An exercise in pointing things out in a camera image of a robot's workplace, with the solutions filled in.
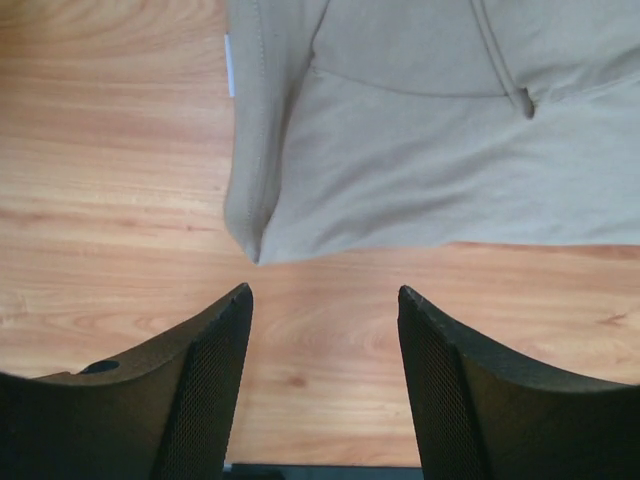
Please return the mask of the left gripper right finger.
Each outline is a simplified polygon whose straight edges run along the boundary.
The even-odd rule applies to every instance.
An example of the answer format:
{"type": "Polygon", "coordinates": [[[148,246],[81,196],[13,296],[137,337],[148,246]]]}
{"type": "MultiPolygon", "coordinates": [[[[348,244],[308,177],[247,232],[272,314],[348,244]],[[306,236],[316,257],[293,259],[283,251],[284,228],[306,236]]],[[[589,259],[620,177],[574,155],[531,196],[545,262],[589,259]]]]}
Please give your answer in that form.
{"type": "Polygon", "coordinates": [[[398,306],[424,478],[638,478],[638,386],[523,355],[408,286],[398,306]]]}

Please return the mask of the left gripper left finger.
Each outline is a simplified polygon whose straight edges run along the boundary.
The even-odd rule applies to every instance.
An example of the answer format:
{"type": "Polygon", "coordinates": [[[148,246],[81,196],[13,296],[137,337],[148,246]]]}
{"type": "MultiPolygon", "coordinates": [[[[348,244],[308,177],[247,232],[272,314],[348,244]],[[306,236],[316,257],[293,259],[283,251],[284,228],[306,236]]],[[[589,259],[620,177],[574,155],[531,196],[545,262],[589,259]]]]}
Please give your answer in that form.
{"type": "Polygon", "coordinates": [[[253,313],[239,285],[78,373],[1,377],[5,479],[219,479],[253,313]]]}

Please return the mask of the beige t shirt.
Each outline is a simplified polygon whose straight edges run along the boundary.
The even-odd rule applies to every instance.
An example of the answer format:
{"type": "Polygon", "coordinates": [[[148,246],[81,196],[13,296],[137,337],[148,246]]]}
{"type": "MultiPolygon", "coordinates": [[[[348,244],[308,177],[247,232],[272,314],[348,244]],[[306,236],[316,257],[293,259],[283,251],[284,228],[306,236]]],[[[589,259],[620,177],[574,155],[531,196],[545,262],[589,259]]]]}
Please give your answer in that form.
{"type": "Polygon", "coordinates": [[[639,242],[635,1],[231,1],[226,226],[256,264],[639,242]]]}

